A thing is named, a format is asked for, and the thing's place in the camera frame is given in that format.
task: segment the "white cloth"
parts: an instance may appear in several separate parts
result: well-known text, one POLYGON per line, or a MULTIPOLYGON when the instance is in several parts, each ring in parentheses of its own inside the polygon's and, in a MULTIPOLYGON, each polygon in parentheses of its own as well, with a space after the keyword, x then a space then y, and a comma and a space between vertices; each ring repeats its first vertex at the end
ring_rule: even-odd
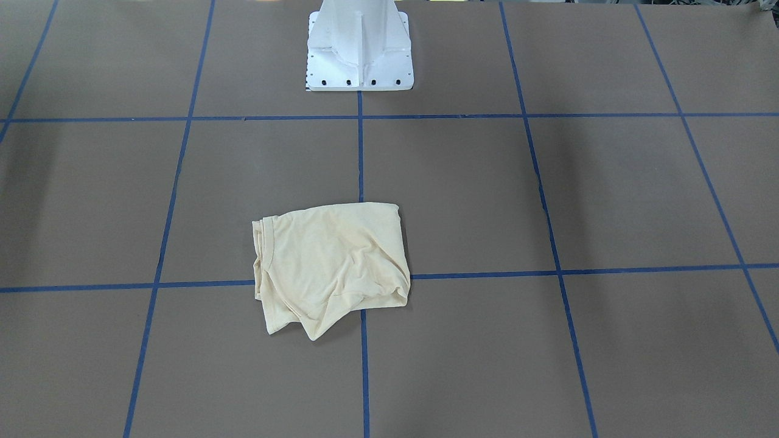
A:
POLYGON ((252 227, 255 299, 269 334, 299 322, 314 341, 352 310, 406 305, 411 275, 397 205, 315 207, 252 227))

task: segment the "cream fabric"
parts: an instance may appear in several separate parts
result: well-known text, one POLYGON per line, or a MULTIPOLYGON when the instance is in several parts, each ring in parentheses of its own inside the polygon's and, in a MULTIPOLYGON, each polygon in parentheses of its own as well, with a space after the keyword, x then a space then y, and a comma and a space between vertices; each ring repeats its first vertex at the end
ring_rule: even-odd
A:
POLYGON ((269 334, 299 322, 314 341, 352 310, 406 305, 411 275, 397 205, 315 207, 252 226, 255 299, 269 334))

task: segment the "grid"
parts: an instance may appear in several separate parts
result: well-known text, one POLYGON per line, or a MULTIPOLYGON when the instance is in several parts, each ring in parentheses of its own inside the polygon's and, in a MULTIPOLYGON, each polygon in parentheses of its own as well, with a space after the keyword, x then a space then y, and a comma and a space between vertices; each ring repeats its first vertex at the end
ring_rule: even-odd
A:
MULTIPOLYGON (((136 401, 138 397, 139 387, 142 384, 143 367, 146 355, 146 346, 150 337, 150 331, 153 323, 153 316, 155 310, 155 304, 157 301, 157 293, 160 289, 165 288, 201 288, 201 287, 213 287, 213 286, 242 286, 252 285, 254 280, 251 279, 235 279, 229 281, 162 281, 162 273, 164 268, 165 253, 167 249, 168 237, 171 230, 171 222, 174 216, 174 209, 176 204, 178 179, 182 173, 182 165, 187 150, 187 144, 189 141, 189 132, 193 122, 201 121, 276 121, 276 120, 355 120, 358 126, 358 201, 364 202, 365 200, 365 166, 364 166, 364 136, 363 125, 366 120, 381 120, 381 119, 469 119, 469 118, 507 118, 521 120, 525 133, 527 135, 527 143, 529 146, 529 153, 532 160, 533 169, 536 179, 538 181, 538 196, 541 203, 541 207, 544 211, 546 226, 548 229, 548 240, 554 259, 554 270, 518 270, 518 271, 491 271, 491 272, 449 272, 449 273, 423 273, 413 274, 412 279, 415 281, 430 281, 430 280, 445 280, 445 279, 462 279, 462 278, 494 278, 494 277, 556 277, 559 283, 559 291, 562 297, 562 303, 564 305, 565 315, 568 323, 568 331, 570 340, 573 346, 573 354, 576 360, 576 367, 579 374, 581 391, 583 394, 584 403, 586 405, 587 417, 590 424, 590 432, 593 437, 598 436, 598 429, 596 423, 596 415, 590 401, 590 392, 587 385, 586 377, 586 364, 583 363, 579 341, 576 335, 576 326, 574 324, 573 316, 571 313, 571 305, 569 303, 568 294, 566 291, 566 278, 569 276, 582 276, 593 274, 637 274, 637 273, 662 273, 662 272, 693 272, 693 271, 715 271, 715 270, 731 270, 741 271, 746 279, 749 289, 752 292, 754 302, 760 312, 760 317, 765 325, 767 333, 770 336, 774 347, 779 353, 779 341, 777 335, 771 324, 767 311, 763 306, 760 294, 755 286, 751 272, 753 270, 773 270, 779 268, 779 263, 747 263, 744 256, 738 246, 734 232, 731 229, 731 225, 728 222, 726 212, 717 196, 715 184, 712 182, 711 177, 707 171, 707 166, 704 163, 704 159, 698 150, 695 138, 688 124, 688 118, 730 118, 730 117, 779 117, 779 112, 684 112, 677 98, 674 87, 672 86, 671 78, 669 77, 666 69, 661 60, 661 56, 658 53, 655 43, 650 32, 650 28, 644 21, 641 9, 635 5, 635 13, 641 23, 648 44, 654 54, 657 61, 657 65, 661 70, 664 81, 668 87, 668 92, 676 106, 676 112, 632 112, 632 113, 530 113, 526 110, 525 99, 523 95, 523 87, 520 81, 520 74, 516 66, 514 58, 514 50, 512 46, 512 38, 509 34, 509 24, 506 20, 506 11, 502 2, 499 3, 500 19, 502 22, 502 32, 506 38, 507 55, 510 59, 510 65, 513 70, 513 79, 516 83, 516 97, 519 101, 521 109, 520 113, 509 114, 416 114, 416 115, 366 115, 363 114, 363 95, 362 92, 357 92, 357 114, 355 115, 215 115, 215 116, 196 116, 195 106, 198 97, 199 82, 203 72, 203 63, 206 59, 206 51, 208 48, 209 36, 211 25, 213 21, 214 9, 216 0, 210 1, 210 7, 208 12, 208 18, 203 34, 203 42, 200 50, 199 62, 196 69, 195 81, 192 85, 192 96, 189 103, 189 112, 186 116, 179 117, 106 117, 106 118, 16 118, 15 113, 19 106, 20 101, 23 99, 25 86, 30 78, 30 74, 33 72, 36 60, 41 53, 41 49, 45 44, 46 36, 51 26, 51 22, 55 17, 55 13, 58 8, 59 1, 54 0, 54 3, 49 12, 46 20, 43 32, 40 40, 35 48, 30 64, 28 65, 24 77, 19 85, 19 89, 16 93, 16 97, 12 103, 7 116, 0 120, 2 122, 2 131, 0 132, 0 142, 3 141, 6 132, 10 125, 24 124, 24 123, 100 123, 100 122, 185 122, 184 135, 182 138, 181 148, 178 155, 177 167, 174 174, 173 186, 171 189, 170 203, 167 209, 167 217, 164 226, 164 233, 160 243, 159 261, 157 263, 157 269, 153 282, 147 283, 124 283, 124 284, 59 284, 59 285, 41 285, 41 286, 29 286, 29 287, 2 287, 0 293, 17 293, 17 292, 42 292, 42 291, 91 291, 91 290, 122 290, 122 289, 151 289, 151 298, 148 306, 148 312, 146 314, 146 323, 143 331, 143 338, 141 349, 138 356, 138 363, 136 367, 135 379, 132 385, 132 395, 129 400, 129 409, 127 413, 127 419, 125 423, 124 436, 131 436, 132 421, 136 407, 136 401), (689 139, 689 146, 692 148, 697 162, 700 166, 700 171, 705 178, 707 188, 710 191, 710 195, 716 205, 717 211, 721 217, 722 224, 728 234, 728 239, 732 245, 732 249, 738 259, 738 263, 730 264, 707 264, 707 265, 689 265, 689 266, 663 266, 663 267, 612 267, 612 268, 597 268, 597 269, 563 269, 560 263, 560 257, 558 254, 558 248, 555 243, 555 233, 552 227, 552 217, 549 212, 547 204, 547 196, 544 190, 544 179, 542 178, 541 169, 539 167, 539 160, 537 158, 536 149, 534 147, 533 135, 531 132, 530 120, 534 118, 678 118, 681 120, 686 135, 689 139)), ((368 399, 368 317, 365 310, 361 311, 361 355, 362 355, 362 406, 363 406, 363 421, 364 421, 364 436, 370 436, 370 403, 368 399)))

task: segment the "cloth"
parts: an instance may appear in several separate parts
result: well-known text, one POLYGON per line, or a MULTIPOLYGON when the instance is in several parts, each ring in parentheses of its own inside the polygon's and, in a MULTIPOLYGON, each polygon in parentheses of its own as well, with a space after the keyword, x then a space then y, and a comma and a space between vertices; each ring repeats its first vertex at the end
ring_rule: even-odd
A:
POLYGON ((299 322, 314 341, 352 310, 407 303, 411 275, 397 205, 315 207, 252 227, 255 299, 269 334, 299 322))

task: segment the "white metal bracket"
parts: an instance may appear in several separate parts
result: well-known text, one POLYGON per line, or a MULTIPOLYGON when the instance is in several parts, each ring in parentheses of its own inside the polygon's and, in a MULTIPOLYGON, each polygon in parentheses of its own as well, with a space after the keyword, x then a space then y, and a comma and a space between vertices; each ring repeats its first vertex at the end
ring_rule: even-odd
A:
POLYGON ((393 0, 323 0, 308 18, 305 85, 312 91, 412 88, 406 13, 393 0))

